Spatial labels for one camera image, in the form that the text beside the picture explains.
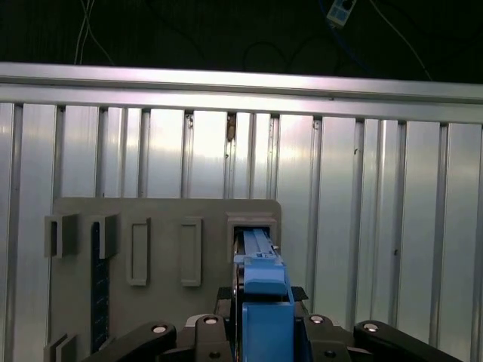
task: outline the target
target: wire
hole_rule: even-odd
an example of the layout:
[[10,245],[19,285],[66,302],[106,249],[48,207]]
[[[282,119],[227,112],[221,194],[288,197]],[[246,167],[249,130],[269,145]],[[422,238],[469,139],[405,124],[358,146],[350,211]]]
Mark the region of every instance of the wire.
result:
[[82,18],[81,29],[78,32],[77,45],[75,46],[74,65],[77,64],[78,46],[81,44],[81,37],[82,37],[82,32],[84,31],[84,25],[85,25],[85,16]]
[[156,11],[155,8],[152,6],[152,2],[153,2],[153,0],[145,0],[145,2],[144,2],[146,4],[146,6],[148,7],[148,9],[151,10],[151,14],[155,18],[157,18],[158,20],[160,20],[168,29],[170,29],[171,31],[173,31],[173,32],[181,35],[183,38],[185,38],[187,41],[189,41],[189,43],[196,49],[196,52],[198,53],[198,55],[203,60],[206,60],[205,53],[203,53],[203,50],[196,43],[196,41],[191,36],[189,36],[188,34],[186,34],[183,30],[178,29],[176,26],[174,26],[173,24],[169,23],[164,17],[162,17],[161,14],[158,13],[158,11]]
[[310,37],[306,38],[305,40],[303,40],[298,46],[297,46],[297,49],[294,51],[294,53],[292,54],[292,56],[290,57],[290,59],[288,60],[287,62],[287,69],[286,71],[287,72],[290,72],[290,69],[292,67],[292,65],[294,64],[294,61],[295,59],[297,58],[297,56],[302,52],[302,50],[312,41],[312,40],[316,40],[316,39],[321,39],[321,40],[325,40],[325,37],[323,36],[320,36],[320,35],[311,35]]
[[383,20],[387,23],[387,25],[389,25],[392,30],[395,31],[395,33],[397,35],[399,35],[399,37],[404,41],[404,43],[406,43],[406,45],[409,47],[409,49],[411,49],[411,51],[413,52],[414,56],[416,57],[417,61],[420,63],[420,65],[423,67],[423,70],[424,72],[426,73],[426,76],[428,77],[428,79],[430,81],[432,81],[432,77],[431,75],[429,74],[428,72],[428,69],[426,69],[426,66],[424,65],[423,61],[421,60],[420,56],[418,55],[418,53],[416,52],[416,50],[413,48],[413,46],[411,45],[411,43],[401,34],[401,32],[399,32],[399,30],[389,21],[387,20],[387,18],[384,16],[384,14],[379,10],[379,8],[377,7],[377,5],[374,3],[373,0],[369,0],[369,2],[372,4],[372,7],[374,8],[374,10],[380,15],[380,17],[383,18]]
[[320,7],[321,12],[324,14],[325,23],[328,26],[329,30],[332,32],[332,35],[335,37],[339,46],[346,52],[346,54],[357,64],[361,67],[369,75],[375,75],[375,71],[367,66],[364,62],[362,62],[357,56],[354,54],[352,49],[346,44],[344,39],[337,33],[337,31],[333,28],[333,26],[327,20],[327,12],[325,11],[324,4],[322,0],[318,0],[318,6]]
[[[92,0],[92,2],[91,2],[91,8],[89,8],[89,0],[88,0],[88,9],[89,9],[88,20],[91,19],[92,8],[94,7],[94,3],[95,2],[96,2],[96,0]],[[85,46],[85,41],[87,40],[87,38],[88,38],[88,32],[85,32],[85,34],[84,34],[84,40],[82,40],[81,59],[78,62],[79,64],[82,64],[82,59],[84,58],[84,46]]]
[[242,60],[241,60],[241,66],[243,68],[243,71],[247,70],[246,68],[246,65],[247,65],[247,56],[248,54],[250,53],[250,51],[255,48],[255,47],[258,47],[258,46],[261,46],[261,45],[265,45],[267,47],[271,47],[272,49],[275,50],[275,52],[281,57],[281,59],[283,60],[284,62],[284,66],[287,67],[287,58],[285,57],[284,55],[284,52],[281,51],[281,49],[279,47],[277,47],[275,44],[273,43],[270,43],[269,41],[256,41],[254,42],[253,44],[250,44],[247,46],[247,48],[245,49],[245,51],[243,52],[243,57],[242,57]]
[[111,59],[111,56],[109,55],[109,53],[107,53],[106,49],[104,49],[103,46],[97,41],[96,37],[94,36],[94,33],[92,32],[91,23],[89,22],[89,18],[88,18],[88,10],[86,9],[84,2],[82,0],[79,0],[79,1],[81,2],[82,9],[84,10],[84,20],[88,25],[89,35],[91,36],[92,40],[94,40],[94,43],[96,43],[96,45],[99,47],[99,49],[101,49],[101,51],[104,53],[104,55],[109,60],[111,65],[115,66],[114,62]]
[[406,11],[404,11],[402,8],[400,8],[398,5],[393,4],[392,2],[388,0],[377,0],[379,3],[384,4],[386,6],[389,6],[390,8],[393,8],[395,11],[400,13],[406,20],[416,29],[418,33],[420,33],[422,36],[425,36],[427,38],[439,40],[439,41],[451,41],[454,43],[461,43],[462,41],[471,41],[475,38],[478,38],[481,33],[483,32],[483,23],[476,28],[476,30],[471,34],[471,36],[468,37],[457,37],[457,36],[452,36],[452,35],[442,35],[438,34],[435,32],[428,32],[425,29],[423,29],[417,22],[414,20],[411,15],[409,15]]

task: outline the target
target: rectangular slot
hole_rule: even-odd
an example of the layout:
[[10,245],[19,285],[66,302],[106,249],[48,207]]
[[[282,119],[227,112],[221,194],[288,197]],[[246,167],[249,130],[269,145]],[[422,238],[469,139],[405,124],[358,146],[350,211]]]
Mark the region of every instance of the rectangular slot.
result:
[[51,222],[51,255],[57,254],[57,221]]
[[77,237],[77,215],[45,217],[45,257],[75,255]]
[[109,337],[109,264],[101,259],[101,225],[91,226],[91,353]]
[[202,219],[187,218],[180,227],[180,276],[184,287],[202,285]]
[[149,269],[149,220],[145,223],[133,223],[131,238],[128,242],[128,283],[145,287]]
[[76,337],[68,337],[63,340],[55,349],[56,362],[72,362],[77,360]]
[[64,334],[60,338],[55,339],[53,342],[50,342],[48,345],[45,346],[44,348],[44,362],[56,362],[56,349],[62,343],[67,339],[67,335]]
[[97,224],[99,228],[99,252],[96,257],[108,259],[116,254],[117,248],[117,215],[110,216],[89,216],[88,224]]

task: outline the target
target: blue component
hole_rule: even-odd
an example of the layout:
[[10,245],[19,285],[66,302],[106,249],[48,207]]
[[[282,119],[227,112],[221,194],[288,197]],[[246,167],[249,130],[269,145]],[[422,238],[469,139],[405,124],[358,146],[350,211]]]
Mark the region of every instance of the blue component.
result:
[[294,361],[294,296],[288,302],[246,302],[242,309],[243,362]]
[[261,229],[245,231],[245,255],[234,262],[245,270],[245,294],[286,296],[287,302],[244,302],[244,362],[294,360],[294,296],[285,264]]
[[245,240],[246,294],[269,294],[284,296],[285,266],[281,257],[273,250],[272,242],[261,229],[243,233]]

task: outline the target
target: metal panel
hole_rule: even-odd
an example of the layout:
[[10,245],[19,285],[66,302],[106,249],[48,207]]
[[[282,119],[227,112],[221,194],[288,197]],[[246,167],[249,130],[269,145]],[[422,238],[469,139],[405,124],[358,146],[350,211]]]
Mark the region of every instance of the metal panel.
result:
[[257,114],[254,119],[250,198],[267,198],[270,115]]
[[439,126],[408,122],[397,325],[428,342]]
[[0,63],[0,81],[17,79],[30,84],[97,85],[110,87],[184,88],[207,91],[272,91],[277,94],[325,94],[444,102],[481,101],[479,84],[448,84],[422,81],[309,77],[302,75],[250,74],[246,72],[206,72],[166,69],[132,69],[99,66],[49,66],[42,64]]
[[344,327],[349,303],[355,119],[324,118],[322,127],[314,310]]
[[[47,264],[42,251],[37,256],[38,245],[34,244],[38,226],[23,225],[29,217],[48,213],[42,208],[50,208],[52,195],[277,195],[284,208],[282,252],[294,283],[307,282],[308,293],[312,282],[307,273],[314,263],[307,254],[314,250],[316,255],[316,311],[347,324],[355,306],[358,320],[373,318],[398,324],[424,341],[431,325],[433,341],[438,336],[442,348],[468,359],[471,340],[472,355],[476,356],[482,328],[481,288],[473,286],[473,281],[481,283],[480,247],[473,258],[473,250],[481,241],[475,237],[475,202],[481,198],[475,190],[476,159],[480,155],[475,138],[476,134],[481,136],[481,130],[454,122],[483,124],[482,86],[11,66],[0,64],[2,102],[68,105],[65,112],[60,107],[57,122],[54,106],[27,105],[23,134],[15,133],[18,139],[14,143],[20,147],[23,137],[21,150],[25,151],[18,172],[22,176],[23,208],[19,228],[16,199],[10,209],[13,217],[8,219],[8,197],[18,195],[18,188],[9,186],[12,133],[7,126],[12,126],[10,117],[15,114],[14,129],[22,128],[22,106],[15,106],[14,112],[11,104],[0,105],[0,150],[4,155],[0,167],[0,235],[6,235],[0,244],[0,295],[5,285],[8,290],[15,291],[16,285],[20,288],[19,303],[7,303],[8,313],[14,313],[17,320],[8,314],[7,320],[0,319],[0,327],[8,324],[3,336],[8,346],[15,337],[16,360],[37,360],[38,346],[45,340],[46,308],[42,306],[47,287],[39,285],[46,278]],[[103,108],[99,117],[100,106],[108,108]],[[46,109],[53,113],[47,116]],[[194,128],[189,128],[183,112],[192,110]],[[231,142],[226,148],[226,112],[237,114],[235,147]],[[325,117],[322,150],[317,146],[320,133],[309,129],[304,121],[313,117]],[[367,119],[363,158],[361,124],[352,117]],[[46,118],[46,127],[39,133],[39,125],[42,121],[43,126]],[[409,122],[406,127],[397,121],[375,119]],[[451,128],[447,196],[446,163],[438,165],[438,156],[446,149],[446,139],[439,133],[440,122],[449,122]],[[36,205],[32,195],[42,202],[29,210],[23,205]],[[443,205],[445,214],[441,217],[436,216],[437,201]],[[435,232],[439,229],[444,229],[444,235]],[[15,247],[17,231],[21,233],[20,264],[17,269],[12,262],[8,272],[13,266],[11,275],[15,276],[17,270],[19,274],[6,281],[5,242]],[[15,256],[14,247],[9,255]],[[437,288],[440,280],[441,292]],[[355,300],[352,294],[356,288]],[[30,293],[33,298],[27,301]],[[29,303],[37,304],[31,308]]]
[[8,276],[8,220],[10,214],[11,172],[14,146],[14,105],[0,104],[0,361],[3,361]]
[[300,260],[306,259],[309,237],[312,132],[313,117],[280,117],[277,201],[284,211],[281,251],[294,285],[304,285],[306,280]]
[[223,198],[226,113],[195,111],[191,198]]
[[25,105],[15,295],[14,361],[38,360],[46,344],[48,269],[42,235],[51,213],[55,150],[54,106]]
[[96,191],[97,107],[67,106],[62,143],[62,196],[94,196]]
[[147,197],[179,198],[183,155],[183,111],[152,109],[147,155]]
[[371,318],[389,322],[391,273],[395,244],[395,193],[398,157],[398,122],[381,121],[377,180],[376,255]]
[[392,118],[427,122],[481,124],[482,105],[354,100],[333,97],[287,97],[278,94],[236,94],[185,90],[136,90],[127,88],[39,87],[3,84],[0,101],[90,106],[159,107],[204,109],[206,111],[255,112],[274,114],[330,115],[334,117]]
[[125,143],[124,192],[123,197],[135,198],[138,190],[140,159],[141,110],[128,109],[128,125]]
[[450,124],[439,346],[469,360],[481,127]]
[[252,115],[236,115],[235,179],[233,198],[250,198]]
[[98,195],[103,198],[119,198],[122,195],[125,126],[124,110],[109,108],[104,112],[101,165],[97,176],[101,177]]
[[358,249],[357,306],[355,321],[371,318],[371,303],[376,277],[374,256],[376,247],[376,206],[377,206],[377,138],[379,121],[365,120],[364,149],[362,162],[361,214]]

